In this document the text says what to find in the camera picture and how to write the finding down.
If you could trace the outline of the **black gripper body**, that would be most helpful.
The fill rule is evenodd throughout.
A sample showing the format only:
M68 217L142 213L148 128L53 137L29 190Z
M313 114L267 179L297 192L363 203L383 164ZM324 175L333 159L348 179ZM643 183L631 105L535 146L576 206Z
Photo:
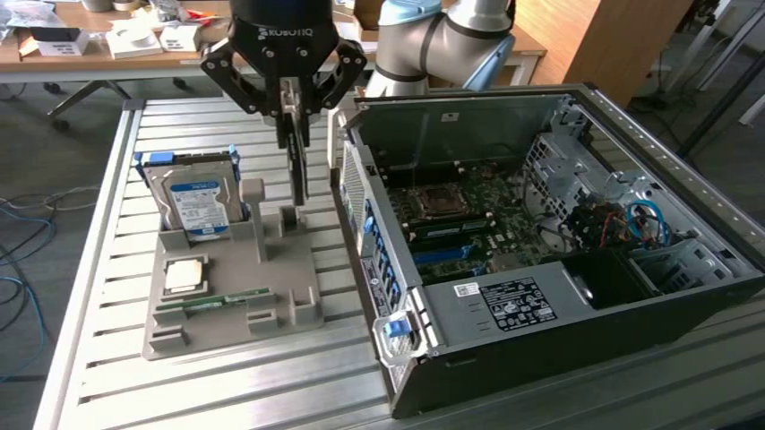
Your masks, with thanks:
M332 3L232 1L229 44L268 78L315 74L332 52Z

